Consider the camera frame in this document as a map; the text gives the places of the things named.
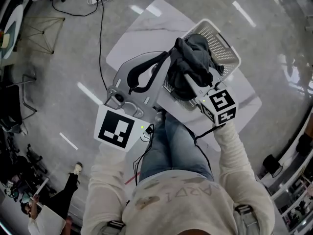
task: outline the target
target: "white shirt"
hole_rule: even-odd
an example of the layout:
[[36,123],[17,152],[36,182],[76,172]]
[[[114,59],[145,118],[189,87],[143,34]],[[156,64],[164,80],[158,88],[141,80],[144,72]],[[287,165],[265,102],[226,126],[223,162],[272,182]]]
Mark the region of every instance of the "white shirt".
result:
[[100,145],[91,169],[82,235],[97,235],[108,221],[123,221],[131,235],[176,235],[199,229],[211,235],[237,234],[233,217],[239,204],[252,206],[262,235],[270,235],[275,217],[265,188],[256,182],[232,122],[215,131],[221,147],[220,185],[194,172],[172,170],[136,187],[126,205],[122,173],[125,153]]
[[60,235],[65,226],[65,220],[44,206],[36,219],[29,219],[28,230],[31,235]]

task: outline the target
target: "white basket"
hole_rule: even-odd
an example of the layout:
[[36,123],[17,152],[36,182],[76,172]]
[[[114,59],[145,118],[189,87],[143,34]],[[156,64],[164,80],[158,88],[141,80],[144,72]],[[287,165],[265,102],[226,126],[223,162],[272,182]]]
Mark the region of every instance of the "white basket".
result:
[[[197,23],[192,29],[190,29],[182,39],[186,40],[192,34],[200,34],[204,36],[209,44],[209,48],[212,52],[212,57],[219,65],[224,65],[224,72],[222,74],[222,79],[225,80],[229,75],[231,75],[236,68],[241,64],[241,58],[233,46],[230,46],[225,38],[220,34],[220,30],[209,20],[202,19]],[[173,88],[164,82],[164,88],[171,92]],[[182,101],[177,99],[177,101],[189,111],[194,110],[197,106],[194,99],[189,101]]]

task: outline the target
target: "marble table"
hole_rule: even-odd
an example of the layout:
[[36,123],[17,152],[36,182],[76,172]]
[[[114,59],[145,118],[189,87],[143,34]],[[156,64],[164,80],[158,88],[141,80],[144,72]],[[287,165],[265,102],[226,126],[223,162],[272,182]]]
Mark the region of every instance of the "marble table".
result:
[[[169,50],[177,37],[183,36],[195,25],[164,0],[153,1],[144,11],[136,7],[132,9],[140,14],[139,17],[118,40],[106,59],[117,71],[124,62],[140,54]],[[142,86],[147,83],[149,75],[141,76],[139,82]],[[260,109],[262,102],[239,69],[236,69],[225,82],[234,90],[239,102],[234,122],[237,131],[240,132]],[[164,88],[160,91],[157,103],[196,135],[212,127],[212,122],[198,108],[193,111],[184,109]],[[203,140],[214,150],[221,150],[212,133],[203,137]]]

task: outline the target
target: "black cable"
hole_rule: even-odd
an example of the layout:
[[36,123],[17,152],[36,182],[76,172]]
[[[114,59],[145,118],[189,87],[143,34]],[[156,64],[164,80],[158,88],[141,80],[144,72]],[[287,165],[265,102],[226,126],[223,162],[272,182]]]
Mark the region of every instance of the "black cable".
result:
[[146,139],[149,139],[149,140],[151,139],[151,135],[150,135],[149,138],[147,138],[146,135],[145,135],[145,133],[143,133],[143,136],[144,136]]
[[143,142],[150,142],[150,140],[147,140],[147,141],[145,141],[145,140],[142,140],[142,138],[140,137],[140,139],[141,139],[141,141],[143,141]]
[[86,16],[89,16],[89,15],[91,15],[92,13],[96,12],[96,10],[98,9],[98,3],[97,3],[96,9],[95,9],[94,11],[92,11],[92,12],[86,14],[86,15],[72,14],[72,13],[69,13],[69,12],[66,12],[66,11],[58,10],[56,7],[54,7],[53,1],[54,1],[54,0],[52,0],[52,7],[53,7],[53,9],[55,9],[56,11],[59,11],[59,12],[68,14],[68,15],[70,15],[70,16],[74,16],[74,17],[86,17]]
[[207,158],[206,154],[202,151],[202,149],[200,148],[200,146],[198,146],[197,140],[200,139],[200,138],[203,138],[205,135],[208,135],[208,134],[211,133],[212,131],[215,131],[216,129],[218,129],[218,128],[220,128],[220,127],[223,127],[224,125],[225,125],[225,124],[220,125],[220,126],[214,126],[214,127],[211,128],[210,130],[204,132],[204,133],[201,134],[200,136],[195,137],[195,139],[194,139],[194,144],[195,144],[195,146],[196,146],[196,147],[200,150],[200,152],[204,155],[204,157],[205,157],[205,159],[206,159],[206,161],[207,161],[207,163],[208,163],[208,165],[209,165],[209,167],[210,167],[210,170],[212,170],[212,169],[211,169],[210,161],[209,161],[209,159]]
[[140,161],[142,160],[142,158],[144,157],[144,155],[146,155],[152,148],[152,141],[153,141],[153,136],[154,136],[154,133],[155,133],[155,125],[154,124],[150,124],[149,127],[152,126],[153,127],[153,130],[152,130],[152,134],[151,134],[151,138],[150,138],[150,142],[149,142],[149,145],[146,149],[146,151],[139,157],[137,158],[134,162],[133,162],[133,170],[134,170],[134,177],[135,177],[135,183],[136,183],[136,186],[138,185],[138,180],[137,180],[137,174],[138,174],[138,168],[139,168],[139,164],[140,164]]
[[103,75],[102,75],[102,68],[101,68],[101,35],[102,35],[102,24],[103,24],[103,15],[104,15],[104,6],[103,6],[103,2],[101,0],[101,4],[102,4],[102,18],[101,18],[101,29],[100,29],[100,37],[99,37],[99,45],[100,45],[100,53],[99,53],[99,69],[100,69],[100,74],[101,74],[101,78],[102,78],[102,82],[104,84],[104,87],[106,88],[106,90],[108,90],[106,83],[104,82],[103,79]]

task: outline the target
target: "concrete floor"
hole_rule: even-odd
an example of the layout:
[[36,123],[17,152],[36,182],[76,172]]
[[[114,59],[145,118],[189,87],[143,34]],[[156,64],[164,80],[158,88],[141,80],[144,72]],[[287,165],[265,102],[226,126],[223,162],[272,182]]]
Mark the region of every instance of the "concrete floor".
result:
[[[106,56],[138,17],[130,6],[146,8],[153,1],[113,0],[105,4],[101,60],[107,84],[112,82],[115,71],[105,63]],[[240,132],[252,167],[258,173],[267,155],[281,152],[311,103],[313,36],[304,26],[308,25],[305,16],[313,11],[312,4],[308,0],[165,1],[194,22],[210,19],[241,56],[240,70],[262,101],[261,109]],[[235,8],[234,1],[251,17],[252,24]],[[55,6],[83,14],[94,9],[87,5],[87,0],[57,1]],[[100,100],[105,100],[106,90],[98,66],[101,13],[100,7],[88,17],[72,17],[56,12],[48,0],[34,3],[28,16],[65,16],[66,20],[53,55],[23,50],[12,69],[16,81],[25,72],[37,77],[35,83],[27,85],[26,95],[38,113],[25,121],[29,134],[18,136],[17,143],[22,150],[30,143],[44,157],[57,190],[65,185],[72,166],[77,161],[83,163],[81,186],[71,206],[80,217],[99,142],[93,139],[98,106],[82,93],[77,83],[81,82]],[[22,107],[22,114],[26,113],[28,110]],[[219,155],[208,156],[218,159]]]

